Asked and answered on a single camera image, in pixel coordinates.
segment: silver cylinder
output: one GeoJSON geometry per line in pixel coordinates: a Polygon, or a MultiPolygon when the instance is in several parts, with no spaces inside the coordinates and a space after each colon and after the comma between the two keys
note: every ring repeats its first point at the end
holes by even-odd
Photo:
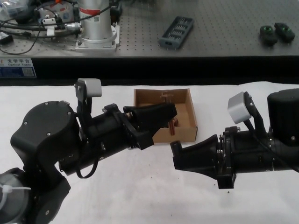
{"type": "MultiPolygon", "coordinates": [[[[85,18],[109,7],[109,0],[79,0],[78,6],[80,18],[85,18]]],[[[111,42],[116,38],[111,26],[110,10],[81,21],[81,27],[81,39],[86,43],[111,42]]]]}

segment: blue label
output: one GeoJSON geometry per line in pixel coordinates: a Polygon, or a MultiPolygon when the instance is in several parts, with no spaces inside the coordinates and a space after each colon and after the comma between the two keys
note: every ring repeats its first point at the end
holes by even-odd
{"type": "Polygon", "coordinates": [[[0,77],[36,77],[33,67],[0,67],[0,77]]]}
{"type": "Polygon", "coordinates": [[[64,13],[64,19],[67,20],[69,18],[69,14],[68,13],[64,13]]]}

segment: cardboard box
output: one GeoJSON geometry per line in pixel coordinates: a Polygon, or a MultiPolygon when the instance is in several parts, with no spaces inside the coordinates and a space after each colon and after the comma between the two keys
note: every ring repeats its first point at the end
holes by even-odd
{"type": "Polygon", "coordinates": [[[171,102],[177,109],[178,126],[175,135],[170,135],[169,128],[161,128],[154,135],[153,140],[158,142],[194,142],[197,134],[197,122],[189,89],[179,90],[134,90],[134,106],[146,106],[163,103],[162,93],[172,94],[171,102]]]}

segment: white cloth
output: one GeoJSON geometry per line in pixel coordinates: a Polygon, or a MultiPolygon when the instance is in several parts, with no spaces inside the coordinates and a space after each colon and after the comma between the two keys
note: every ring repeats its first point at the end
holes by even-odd
{"type": "MultiPolygon", "coordinates": [[[[133,89],[186,86],[108,86],[93,100],[93,116],[103,106],[133,105],[133,89]]],[[[197,142],[234,126],[228,99],[248,91],[269,127],[267,96],[299,85],[250,83],[239,86],[187,86],[199,127],[197,142]]],[[[35,105],[65,100],[76,108],[74,87],[0,87],[0,173],[22,162],[10,146],[12,134],[35,105]]],[[[124,150],[99,162],[87,180],[67,177],[71,191],[53,224],[297,224],[299,174],[294,171],[239,174],[235,189],[218,190],[215,180],[174,169],[168,144],[143,151],[124,150]]]]}

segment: robotic arm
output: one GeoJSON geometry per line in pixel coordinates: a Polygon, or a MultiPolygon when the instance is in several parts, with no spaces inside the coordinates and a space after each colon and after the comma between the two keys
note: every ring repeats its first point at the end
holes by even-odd
{"type": "Polygon", "coordinates": [[[270,94],[267,100],[269,132],[251,96],[241,92],[229,100],[228,112],[235,124],[244,122],[248,131],[227,127],[219,138],[213,135],[186,148],[179,141],[171,143],[175,169],[207,175],[217,180],[220,189],[234,188],[238,173],[299,172],[299,89],[270,94]]]}
{"type": "Polygon", "coordinates": [[[51,101],[27,113],[11,138],[23,170],[14,168],[0,175],[1,224],[49,223],[71,189],[55,168],[57,162],[67,175],[88,178],[98,161],[126,148],[152,146],[157,130],[177,115],[174,104],[125,106],[124,113],[111,104],[103,108],[102,115],[92,118],[92,97],[101,96],[100,85],[97,79],[77,81],[77,112],[65,101],[51,101]],[[90,165],[90,174],[82,176],[81,169],[90,165]]]}

